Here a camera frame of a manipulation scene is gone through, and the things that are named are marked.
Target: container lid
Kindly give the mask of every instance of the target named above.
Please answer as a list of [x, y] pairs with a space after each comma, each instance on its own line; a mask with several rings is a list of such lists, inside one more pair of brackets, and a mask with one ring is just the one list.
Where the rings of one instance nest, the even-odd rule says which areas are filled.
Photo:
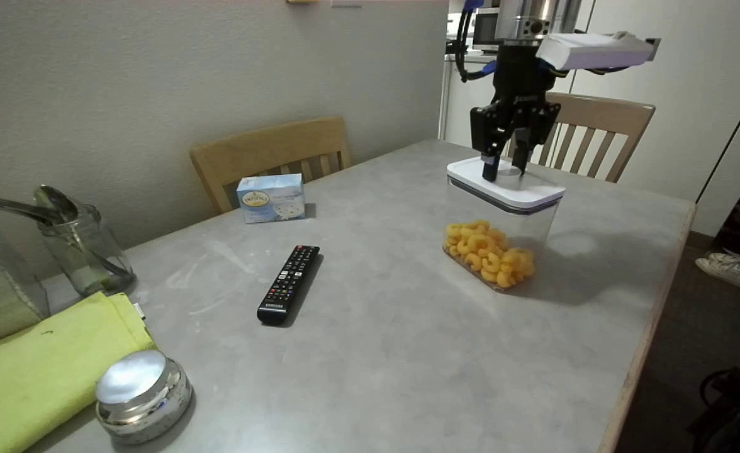
[[519, 181], [519, 174], [507, 171], [510, 165], [497, 165], [497, 181], [485, 181], [481, 176], [483, 161], [475, 159], [463, 159], [448, 164], [448, 178], [465, 191], [501, 207], [504, 210], [512, 214], [536, 214], [544, 208], [555, 207], [566, 188], [550, 184], [549, 178], [540, 178], [536, 174], [524, 174]]
[[112, 363], [96, 384], [96, 400], [123, 404], [149, 391], [166, 370], [166, 354], [142, 349]]

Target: table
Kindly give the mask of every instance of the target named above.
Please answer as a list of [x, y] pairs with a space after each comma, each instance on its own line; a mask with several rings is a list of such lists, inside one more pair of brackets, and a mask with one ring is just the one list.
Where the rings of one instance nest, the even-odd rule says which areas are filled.
[[[315, 215], [241, 210], [127, 248], [149, 329], [195, 389], [166, 449], [611, 449], [692, 204], [550, 169], [566, 185], [531, 281], [449, 262], [449, 222], [501, 208], [453, 185], [472, 151], [422, 140], [307, 184]], [[254, 310], [293, 244], [321, 264], [291, 327]], [[111, 449], [91, 409], [45, 449]]]

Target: pasta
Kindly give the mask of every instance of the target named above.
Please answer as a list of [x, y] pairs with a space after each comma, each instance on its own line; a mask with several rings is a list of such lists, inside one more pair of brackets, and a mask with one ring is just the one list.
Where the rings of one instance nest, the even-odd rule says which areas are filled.
[[534, 273], [527, 248], [510, 247], [488, 222], [448, 223], [442, 248], [495, 288], [507, 288]]

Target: black remote control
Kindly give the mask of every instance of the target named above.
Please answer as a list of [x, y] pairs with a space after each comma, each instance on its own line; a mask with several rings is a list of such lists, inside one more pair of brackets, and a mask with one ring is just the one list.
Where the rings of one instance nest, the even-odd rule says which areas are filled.
[[300, 244], [287, 257], [285, 267], [275, 276], [268, 292], [264, 295], [256, 316], [264, 325], [291, 325], [300, 301], [307, 292], [312, 273], [316, 271], [320, 247]]

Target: white wall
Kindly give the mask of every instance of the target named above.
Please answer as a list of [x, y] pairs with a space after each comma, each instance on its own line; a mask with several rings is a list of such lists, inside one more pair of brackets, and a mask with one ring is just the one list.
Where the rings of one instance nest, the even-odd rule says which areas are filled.
[[[342, 112], [355, 159], [437, 127], [446, 1], [0, 0], [0, 196], [52, 184], [123, 244], [212, 214], [191, 144]], [[34, 225], [0, 228], [37, 273]]]

